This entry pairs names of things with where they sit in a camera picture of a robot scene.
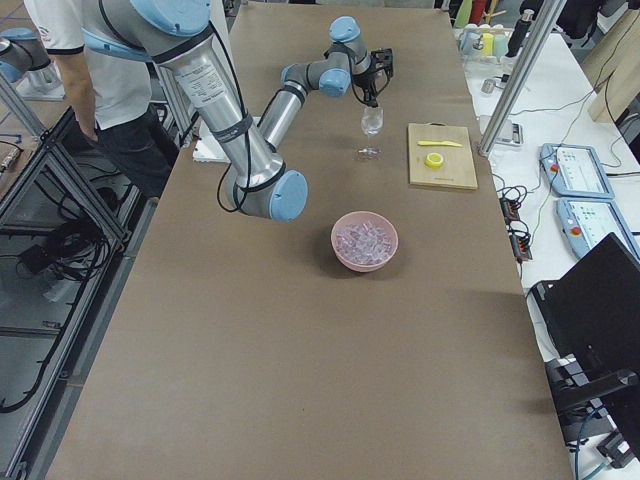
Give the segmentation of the second grey robot arm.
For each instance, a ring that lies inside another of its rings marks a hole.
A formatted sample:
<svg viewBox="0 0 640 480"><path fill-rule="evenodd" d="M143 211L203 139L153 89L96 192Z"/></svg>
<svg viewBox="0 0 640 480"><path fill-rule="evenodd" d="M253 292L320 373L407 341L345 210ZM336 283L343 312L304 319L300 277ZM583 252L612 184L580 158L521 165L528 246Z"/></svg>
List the second grey robot arm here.
<svg viewBox="0 0 640 480"><path fill-rule="evenodd" d="M39 37L29 28L1 32L1 74L26 100L62 101L59 72Z"/></svg>

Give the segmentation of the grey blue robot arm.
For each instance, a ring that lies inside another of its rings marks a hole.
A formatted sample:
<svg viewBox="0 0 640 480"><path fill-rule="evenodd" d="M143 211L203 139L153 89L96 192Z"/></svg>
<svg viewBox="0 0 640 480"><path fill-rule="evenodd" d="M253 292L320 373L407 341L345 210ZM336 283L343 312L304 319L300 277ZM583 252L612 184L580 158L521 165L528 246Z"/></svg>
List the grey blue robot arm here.
<svg viewBox="0 0 640 480"><path fill-rule="evenodd" d="M287 168L277 148L308 94L338 98L352 91L375 108L393 76L393 53L371 50L351 16L335 19L323 59L292 64L259 119L244 102L209 1L85 1L86 45L113 57L168 69L230 161L218 191L232 211L290 222L304 210L308 184Z"/></svg>

